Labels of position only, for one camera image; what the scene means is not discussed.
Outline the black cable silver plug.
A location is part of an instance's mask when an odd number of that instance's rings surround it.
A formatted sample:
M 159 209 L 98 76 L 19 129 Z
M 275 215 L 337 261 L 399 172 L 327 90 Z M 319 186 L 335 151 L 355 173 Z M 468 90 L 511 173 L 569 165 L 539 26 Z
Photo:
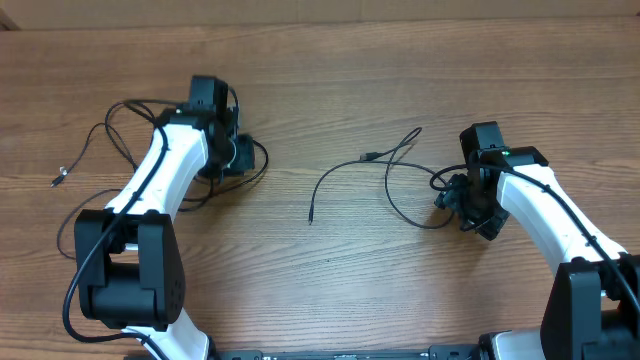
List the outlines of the black cable silver plug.
M 125 108 L 153 126 L 148 151 L 136 162 L 120 134 L 112 127 L 114 112 Z M 232 161 L 232 141 L 239 132 L 239 105 L 196 105 L 159 99 L 127 99 L 109 108 L 107 135 L 134 173 L 120 193 L 106 205 L 119 213 L 136 202 L 129 214 L 149 210 L 176 215 L 193 212 L 211 198 L 248 185 L 263 175 L 269 164 L 265 146 L 253 137 L 255 168 L 243 176 L 225 176 Z

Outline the black cable white tag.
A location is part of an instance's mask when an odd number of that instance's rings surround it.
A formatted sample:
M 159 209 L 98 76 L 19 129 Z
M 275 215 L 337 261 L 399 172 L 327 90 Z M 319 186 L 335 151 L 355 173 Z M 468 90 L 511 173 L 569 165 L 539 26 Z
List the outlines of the black cable white tag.
M 422 170 L 427 172 L 428 174 L 434 175 L 435 171 L 431 170 L 430 168 L 427 168 L 425 166 L 422 165 L 418 165 L 418 164 L 413 164 L 413 163 L 407 163 L 407 162 L 401 162 L 401 161 L 394 161 L 394 162 L 385 162 L 385 161 L 381 161 L 381 160 L 370 160 L 370 161 L 366 161 L 366 160 L 352 160 L 352 161 L 347 161 L 344 163 L 340 163 L 338 165 L 333 166 L 332 168 L 330 168 L 329 170 L 327 170 L 316 182 L 312 195 L 311 195 L 311 200 L 310 200 L 310 205 L 309 205 L 309 211 L 308 211 L 308 224 L 312 225 L 314 222 L 314 210 L 315 210 L 315 200 L 316 200 L 316 195 L 317 192 L 319 190 L 319 187 L 321 185 L 321 183 L 323 182 L 323 180 L 329 176 L 330 174 L 332 174 L 334 171 L 346 167 L 346 166 L 350 166 L 350 165 L 359 165 L 359 164 L 380 164 L 380 165 L 385 165 L 388 166 L 389 168 L 394 167 L 394 166 L 402 166 L 402 167 L 410 167 L 410 168 L 415 168 L 418 170 Z M 423 229 L 423 230 L 437 230 L 437 229 L 441 229 L 446 227 L 447 225 L 449 225 L 453 218 L 454 218 L 454 212 L 451 211 L 450 214 L 448 215 L 447 218 L 445 218 L 444 221 L 442 221 L 439 224 L 435 224 L 435 225 L 428 225 L 428 224 L 419 224 L 415 221 L 413 221 L 412 219 L 410 219 L 409 217 L 407 217 L 394 203 L 390 192 L 389 192 L 389 187 L 388 187 L 388 171 L 385 172 L 385 176 L 384 176 L 384 189 L 385 189 L 385 194 L 387 197 L 387 200 L 389 202 L 389 204 L 391 205 L 391 207 L 394 209 L 394 211 L 397 213 L 397 215 L 402 218 L 406 223 Z

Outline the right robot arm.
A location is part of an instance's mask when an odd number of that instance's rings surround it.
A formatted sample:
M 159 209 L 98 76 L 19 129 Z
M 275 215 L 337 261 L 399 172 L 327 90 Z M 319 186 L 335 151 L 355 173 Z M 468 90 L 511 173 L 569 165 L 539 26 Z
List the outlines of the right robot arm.
M 495 122 L 459 136 L 464 162 L 449 167 L 437 207 L 463 232 L 493 240 L 509 218 L 526 231 L 554 276 L 539 327 L 444 347 L 447 359 L 636 359 L 639 258 L 602 233 L 562 189 L 534 147 L 507 146 Z

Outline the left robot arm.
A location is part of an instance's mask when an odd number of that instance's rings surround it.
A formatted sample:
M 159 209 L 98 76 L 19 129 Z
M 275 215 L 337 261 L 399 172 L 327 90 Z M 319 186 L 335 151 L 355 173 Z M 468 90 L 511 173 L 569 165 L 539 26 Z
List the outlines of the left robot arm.
M 74 226 L 77 270 L 65 296 L 65 330 L 84 343 L 139 341 L 155 359 L 215 359 L 209 335 L 188 316 L 174 220 L 194 178 L 211 185 L 255 167 L 255 143 L 239 131 L 235 91 L 195 75 L 189 98 L 159 116 L 129 100 L 154 127 L 150 148 L 126 187 Z

